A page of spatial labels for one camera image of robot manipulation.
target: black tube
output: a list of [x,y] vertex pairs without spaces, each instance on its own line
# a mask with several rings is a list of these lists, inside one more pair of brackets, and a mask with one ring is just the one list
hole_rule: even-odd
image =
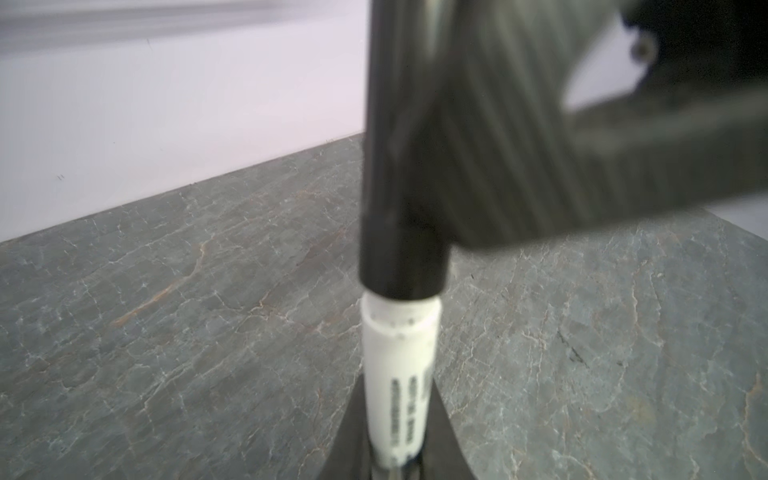
[[393,157],[389,141],[408,84],[406,52],[399,31],[412,4],[374,0],[362,180],[360,280],[369,290],[394,300],[421,300],[439,294],[448,271],[449,242],[411,205],[418,185],[409,175],[407,154]]

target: gray stone surface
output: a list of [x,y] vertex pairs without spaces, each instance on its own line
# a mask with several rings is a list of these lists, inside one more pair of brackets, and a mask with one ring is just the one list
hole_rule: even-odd
[[[0,245],[0,478],[313,478],[360,371],[347,139]],[[457,253],[479,478],[768,478],[768,243],[703,211]]]

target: white wall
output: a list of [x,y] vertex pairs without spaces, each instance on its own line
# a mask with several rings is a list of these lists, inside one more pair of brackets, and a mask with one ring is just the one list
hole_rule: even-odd
[[0,240],[360,132],[367,14],[0,57]]
[[724,220],[768,240],[768,194],[754,194],[734,198],[715,205],[707,210]]
[[606,25],[571,76],[563,98],[568,110],[634,90],[645,72],[645,67],[632,62],[629,56],[636,37],[635,32],[624,27],[618,15]]

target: stone floor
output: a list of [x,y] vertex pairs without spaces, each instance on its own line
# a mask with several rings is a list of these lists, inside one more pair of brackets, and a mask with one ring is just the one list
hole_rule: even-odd
[[[0,245],[0,478],[314,478],[360,371],[359,138]],[[768,242],[702,210],[456,253],[479,478],[768,478]]]

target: white tube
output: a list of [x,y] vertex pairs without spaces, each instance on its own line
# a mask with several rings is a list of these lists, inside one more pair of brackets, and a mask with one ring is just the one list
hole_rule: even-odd
[[442,303],[365,292],[360,310],[371,446],[379,466],[397,468],[424,442]]

